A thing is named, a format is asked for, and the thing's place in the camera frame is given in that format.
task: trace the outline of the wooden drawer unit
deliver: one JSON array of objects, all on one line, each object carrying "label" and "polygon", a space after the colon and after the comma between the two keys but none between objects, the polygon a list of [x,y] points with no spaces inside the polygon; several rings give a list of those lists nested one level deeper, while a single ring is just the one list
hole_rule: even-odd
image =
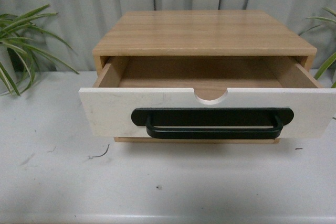
[{"label": "wooden drawer unit", "polygon": [[275,143],[320,137],[336,90],[309,75],[316,49],[258,10],[125,14],[79,91],[94,135],[116,141]]}]

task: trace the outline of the white drawer front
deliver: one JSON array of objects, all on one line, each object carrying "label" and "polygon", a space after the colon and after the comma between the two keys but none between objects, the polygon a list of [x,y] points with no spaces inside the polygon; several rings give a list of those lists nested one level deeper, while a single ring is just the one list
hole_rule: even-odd
[{"label": "white drawer front", "polygon": [[282,138],[320,137],[336,113],[336,89],[228,88],[220,98],[205,101],[192,88],[82,88],[83,107],[94,135],[149,137],[136,126],[136,108],[285,108],[294,112]]}]

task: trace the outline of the scuff mark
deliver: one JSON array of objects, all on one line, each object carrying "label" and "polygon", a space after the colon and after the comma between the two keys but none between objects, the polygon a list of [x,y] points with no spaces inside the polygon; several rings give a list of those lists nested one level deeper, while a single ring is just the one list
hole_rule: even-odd
[{"label": "scuff mark", "polygon": [[56,149],[56,145],[55,145],[54,149],[52,149],[52,151],[47,151],[47,152],[49,152],[49,153],[54,152],[55,149]]},{"label": "scuff mark", "polygon": [[28,163],[34,156],[35,156],[35,153],[32,153],[30,157],[27,157],[27,159],[24,160],[24,161],[20,164],[20,166],[23,166],[23,165],[27,164],[27,163]]}]

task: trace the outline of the cabinet base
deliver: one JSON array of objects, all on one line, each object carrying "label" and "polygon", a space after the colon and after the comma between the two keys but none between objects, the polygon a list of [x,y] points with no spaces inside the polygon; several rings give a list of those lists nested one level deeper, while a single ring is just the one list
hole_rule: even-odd
[{"label": "cabinet base", "polygon": [[276,139],[158,139],[151,137],[115,137],[116,142],[131,143],[181,143],[181,144],[277,144],[280,142]]}]

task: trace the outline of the small debris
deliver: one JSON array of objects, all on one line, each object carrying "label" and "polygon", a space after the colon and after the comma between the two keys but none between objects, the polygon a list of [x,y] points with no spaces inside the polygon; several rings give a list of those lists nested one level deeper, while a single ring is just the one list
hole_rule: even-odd
[{"label": "small debris", "polygon": [[47,152],[54,152],[55,149],[56,149],[56,145],[55,145],[54,149],[52,149],[52,151],[47,151]]},{"label": "small debris", "polygon": [[102,157],[102,156],[104,156],[107,153],[107,151],[109,150],[109,147],[110,147],[110,144],[108,144],[107,149],[106,149],[106,151],[103,154],[101,154],[100,156],[92,156],[92,157],[89,156],[89,159],[93,159],[94,157]]}]

